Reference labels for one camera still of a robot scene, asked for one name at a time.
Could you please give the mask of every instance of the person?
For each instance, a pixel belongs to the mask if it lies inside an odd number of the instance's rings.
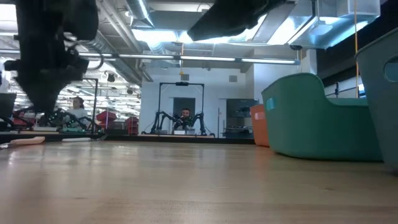
[[[84,118],[88,114],[85,110],[84,102],[85,101],[82,98],[76,96],[73,99],[73,108],[67,110],[67,112],[75,115],[77,118]]]
[[[181,110],[181,118],[189,118],[191,117],[191,110],[188,108],[183,108]]]

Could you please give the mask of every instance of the door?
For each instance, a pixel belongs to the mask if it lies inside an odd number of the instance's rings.
[[[216,136],[224,138],[226,127],[226,99],[218,99],[218,131]]]
[[[191,117],[195,115],[195,98],[174,98],[173,114],[181,116],[182,109],[188,108]]]

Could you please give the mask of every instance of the man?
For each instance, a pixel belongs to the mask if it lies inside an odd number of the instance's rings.
[[[191,117],[191,110],[188,108],[184,108],[181,110],[181,118],[185,119],[185,118],[189,118]]]
[[[174,130],[187,130],[191,128],[191,110],[183,108],[180,119],[174,124]]]

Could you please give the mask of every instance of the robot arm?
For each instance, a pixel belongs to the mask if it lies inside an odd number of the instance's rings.
[[[159,122],[159,117],[160,117],[161,115],[162,115],[162,121]],[[168,115],[166,112],[164,112],[164,111],[158,111],[158,112],[156,112],[156,115],[155,115],[154,125],[152,125],[152,128],[150,129],[150,133],[151,133],[151,134],[156,134],[157,132],[159,132],[160,130],[162,130],[163,121],[164,121],[165,118],[168,118],[169,120],[171,120],[171,121],[173,121],[173,122],[176,122],[176,121],[177,121],[174,117]]]
[[[4,68],[17,71],[16,81],[36,111],[51,111],[61,89],[81,80],[88,60],[78,56],[78,41],[93,40],[98,29],[95,0],[15,0],[21,58]],[[65,50],[64,32],[76,41]]]
[[[204,116],[205,116],[205,114],[198,113],[192,119],[192,126],[195,124],[197,119],[199,119],[199,122],[200,122],[200,135],[201,136],[206,136],[205,122],[203,120]]]

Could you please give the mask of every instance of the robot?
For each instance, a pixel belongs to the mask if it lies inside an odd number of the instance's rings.
[[[160,131],[162,130],[163,122],[164,122],[165,118],[171,120],[174,123],[174,129],[182,127],[183,130],[188,130],[188,126],[189,127],[193,127],[193,125],[195,125],[196,121],[199,119],[199,121],[200,121],[200,135],[201,136],[207,136],[206,129],[205,129],[205,122],[203,120],[203,118],[204,118],[204,114],[203,113],[198,113],[192,118],[181,118],[181,117],[179,117],[176,114],[174,116],[170,116],[164,111],[156,112],[154,125],[152,126],[152,128],[150,130],[151,134],[160,133]]]

